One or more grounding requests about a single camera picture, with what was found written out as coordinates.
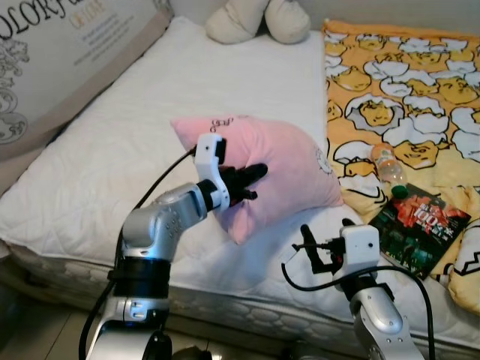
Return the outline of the black robot foot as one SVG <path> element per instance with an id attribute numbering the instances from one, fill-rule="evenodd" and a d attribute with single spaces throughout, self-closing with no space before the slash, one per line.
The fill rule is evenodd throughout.
<path id="1" fill-rule="evenodd" d="M 297 342 L 281 350 L 278 360 L 330 360 L 325 351 L 308 343 Z"/>
<path id="2" fill-rule="evenodd" d="M 170 360 L 214 360 L 214 356 L 206 349 L 200 349 L 198 346 L 190 346 L 175 351 L 171 355 Z"/>

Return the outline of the yellow cartoon egg blanket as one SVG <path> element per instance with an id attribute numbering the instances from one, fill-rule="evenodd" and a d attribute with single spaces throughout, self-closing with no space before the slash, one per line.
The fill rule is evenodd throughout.
<path id="1" fill-rule="evenodd" d="M 434 28 L 326 20 L 329 160 L 364 221 L 387 203 L 371 148 L 393 149 L 406 179 L 480 215 L 480 38 Z"/>

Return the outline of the dark red green book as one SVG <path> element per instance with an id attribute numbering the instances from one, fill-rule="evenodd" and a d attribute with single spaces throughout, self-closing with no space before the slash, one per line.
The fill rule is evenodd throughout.
<path id="1" fill-rule="evenodd" d="M 370 220 L 381 253 L 419 278 L 428 278 L 471 216 L 412 184 L 395 185 L 381 212 Z"/>

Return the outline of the black right robot foot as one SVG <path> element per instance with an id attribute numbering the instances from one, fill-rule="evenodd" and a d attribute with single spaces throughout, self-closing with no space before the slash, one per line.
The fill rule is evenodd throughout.
<path id="1" fill-rule="evenodd" d="M 297 342 L 281 350 L 278 360 L 330 360 L 325 351 L 308 343 Z"/>

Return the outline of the grey quilted mattress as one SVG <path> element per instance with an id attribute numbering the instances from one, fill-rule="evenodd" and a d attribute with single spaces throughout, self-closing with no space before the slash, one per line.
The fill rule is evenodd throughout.
<path id="1" fill-rule="evenodd" d="M 86 310 L 107 285 L 107 267 L 81 261 L 42 257 L 13 246 L 9 260 L 24 270 L 15 285 L 25 286 L 34 297 L 51 299 Z M 434 311 L 436 360 L 480 360 L 479 319 L 459 310 L 451 299 L 441 301 L 435 286 L 428 287 Z M 169 292 L 169 325 L 219 341 L 278 350 L 279 342 L 305 342 L 341 356 L 366 356 L 353 329 L 345 321 L 284 303 L 254 301 L 232 295 L 181 288 Z"/>

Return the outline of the black left robot foot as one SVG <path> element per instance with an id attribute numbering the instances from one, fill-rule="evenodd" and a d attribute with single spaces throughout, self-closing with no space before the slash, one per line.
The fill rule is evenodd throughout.
<path id="1" fill-rule="evenodd" d="M 175 351 L 171 355 L 170 360 L 214 360 L 214 356 L 206 349 L 200 349 L 198 346 L 190 346 Z"/>

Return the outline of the pink plush pillow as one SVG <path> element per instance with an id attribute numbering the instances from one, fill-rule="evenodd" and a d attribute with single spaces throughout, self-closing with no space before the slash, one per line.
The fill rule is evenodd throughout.
<path id="1" fill-rule="evenodd" d="M 217 216 L 237 244 L 297 212 L 345 203 L 326 145 L 297 124 L 251 115 L 182 117 L 170 124 L 185 149 L 195 147 L 201 135 L 216 133 L 226 140 L 225 166 L 266 165 L 264 178 L 251 186 L 257 199 Z"/>

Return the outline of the large grey floral printed pillow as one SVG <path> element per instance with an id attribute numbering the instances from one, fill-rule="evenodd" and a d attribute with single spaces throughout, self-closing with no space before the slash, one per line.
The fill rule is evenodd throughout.
<path id="1" fill-rule="evenodd" d="M 0 0 L 0 161 L 41 146 L 172 17 L 170 0 Z"/>

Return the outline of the clear plastic bottle green cap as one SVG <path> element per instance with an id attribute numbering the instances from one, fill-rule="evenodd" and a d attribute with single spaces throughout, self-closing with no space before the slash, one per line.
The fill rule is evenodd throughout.
<path id="1" fill-rule="evenodd" d="M 381 142 L 371 148 L 370 160 L 375 165 L 375 172 L 381 185 L 394 199 L 406 199 L 409 195 L 408 181 L 402 163 L 395 157 L 393 147 Z"/>

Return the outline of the white quilted mattress pad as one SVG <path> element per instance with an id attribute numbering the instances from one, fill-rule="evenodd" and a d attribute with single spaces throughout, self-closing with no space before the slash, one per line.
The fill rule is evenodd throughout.
<path id="1" fill-rule="evenodd" d="M 326 145 L 325 38 L 296 45 L 270 37 L 225 46 L 202 27 L 175 18 L 157 42 L 28 165 L 0 196 L 0 260 L 13 246 L 41 257 L 107 267 L 128 213 L 161 179 L 157 194 L 198 179 L 170 124 L 175 118 L 255 116 L 301 127 Z M 181 238 L 171 289 L 203 291 L 251 301 L 283 303 L 337 320 L 350 314 L 345 295 L 330 288 L 299 292 L 281 263 L 303 286 L 324 284 L 308 258 L 291 259 L 301 225 L 318 240 L 338 236 L 346 205 L 291 215 L 237 244 L 215 218 Z"/>

